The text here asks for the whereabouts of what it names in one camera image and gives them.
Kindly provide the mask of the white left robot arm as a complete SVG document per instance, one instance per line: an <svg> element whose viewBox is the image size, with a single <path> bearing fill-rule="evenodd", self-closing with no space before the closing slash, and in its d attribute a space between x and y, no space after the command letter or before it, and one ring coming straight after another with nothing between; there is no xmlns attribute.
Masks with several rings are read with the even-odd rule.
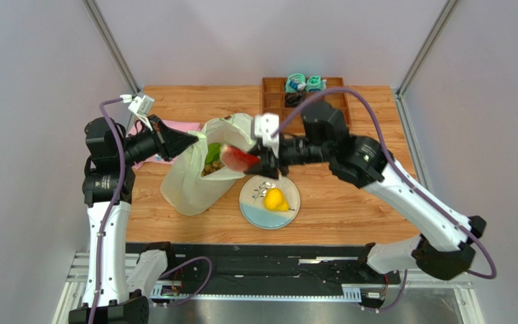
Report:
<svg viewBox="0 0 518 324"><path fill-rule="evenodd" d="M148 288L166 271L168 242L149 244L128 279L125 233L135 182L133 165L160 155L170 161L198 142L155 115L142 131L124 137L111 118L96 118L84 128L90 156L84 168L84 203L90 224L88 281L82 305L69 312L69 323L147 323Z"/></svg>

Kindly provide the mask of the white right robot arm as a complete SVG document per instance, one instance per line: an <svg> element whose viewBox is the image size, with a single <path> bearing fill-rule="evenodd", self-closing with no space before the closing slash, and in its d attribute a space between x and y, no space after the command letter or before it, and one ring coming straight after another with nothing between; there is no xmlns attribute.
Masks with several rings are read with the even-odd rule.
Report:
<svg viewBox="0 0 518 324"><path fill-rule="evenodd" d="M254 118L250 151L257 163L250 175L277 179L292 165L327 163L340 180L380 198L419 234L391 244L369 243L359 256L364 271L385 274L420 269L441 280L467 273L475 257L473 243L484 233L486 221L451 210L420 185L379 141L350 133L344 114L324 101L300 113L304 134L286 138L276 134L279 116Z"/></svg>

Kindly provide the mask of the pale green avocado plastic bag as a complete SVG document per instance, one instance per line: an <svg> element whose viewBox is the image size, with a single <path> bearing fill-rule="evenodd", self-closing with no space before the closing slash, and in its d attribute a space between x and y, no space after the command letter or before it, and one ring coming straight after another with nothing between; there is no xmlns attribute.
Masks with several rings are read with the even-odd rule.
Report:
<svg viewBox="0 0 518 324"><path fill-rule="evenodd" d="M209 175L202 173L210 144L232 144L245 151L254 146L252 121L253 117L246 113L235 113L207 121L199 132L189 132L198 137L197 143L177 157L160 187L162 196L178 213L186 216L203 213L244 177L243 173L226 167Z"/></svg>

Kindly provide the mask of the yellow fake lemon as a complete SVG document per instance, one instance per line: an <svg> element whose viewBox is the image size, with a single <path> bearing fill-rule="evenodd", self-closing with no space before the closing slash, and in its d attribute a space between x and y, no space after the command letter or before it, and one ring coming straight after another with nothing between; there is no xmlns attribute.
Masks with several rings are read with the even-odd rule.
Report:
<svg viewBox="0 0 518 324"><path fill-rule="evenodd" d="M270 188L264 193L263 206L269 211L293 211L283 191L279 188Z"/></svg>

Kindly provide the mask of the red fake watermelon slice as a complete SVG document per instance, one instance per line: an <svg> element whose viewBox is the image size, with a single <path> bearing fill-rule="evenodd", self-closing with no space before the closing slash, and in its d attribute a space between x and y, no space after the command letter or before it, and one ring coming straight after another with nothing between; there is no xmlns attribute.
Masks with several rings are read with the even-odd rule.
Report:
<svg viewBox="0 0 518 324"><path fill-rule="evenodd" d="M219 159L225 167L239 173L245 173L249 168L260 162L257 156L230 144L221 146Z"/></svg>

